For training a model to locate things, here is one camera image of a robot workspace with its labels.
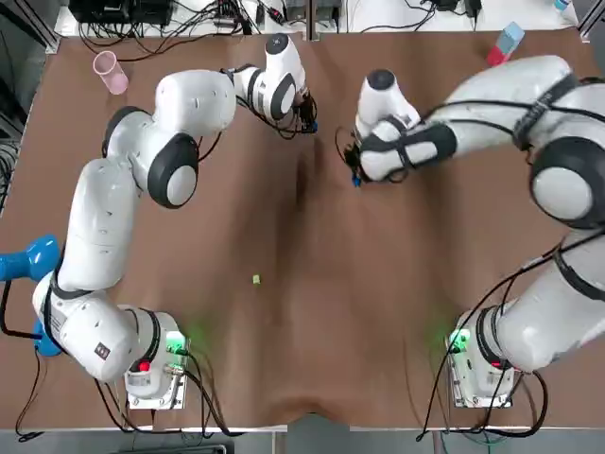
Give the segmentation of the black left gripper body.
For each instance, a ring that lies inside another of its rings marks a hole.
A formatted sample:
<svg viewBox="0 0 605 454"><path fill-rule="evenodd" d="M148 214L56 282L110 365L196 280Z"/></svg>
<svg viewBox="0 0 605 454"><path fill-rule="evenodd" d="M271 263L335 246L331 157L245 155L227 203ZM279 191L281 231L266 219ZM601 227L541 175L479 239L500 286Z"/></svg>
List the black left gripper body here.
<svg viewBox="0 0 605 454"><path fill-rule="evenodd" d="M301 90L295 95L293 112L300 120L302 131L317 129L317 105L308 89Z"/></svg>

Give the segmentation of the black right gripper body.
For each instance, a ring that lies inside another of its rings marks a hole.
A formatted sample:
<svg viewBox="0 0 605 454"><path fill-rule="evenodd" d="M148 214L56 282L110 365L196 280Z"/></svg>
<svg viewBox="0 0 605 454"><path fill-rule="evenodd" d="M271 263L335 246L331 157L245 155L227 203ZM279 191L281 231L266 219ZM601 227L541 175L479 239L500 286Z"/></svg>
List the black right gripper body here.
<svg viewBox="0 0 605 454"><path fill-rule="evenodd" d="M354 179L362 179L363 171L360 164L360 152L357 144L347 147L347 166L350 168Z"/></svg>

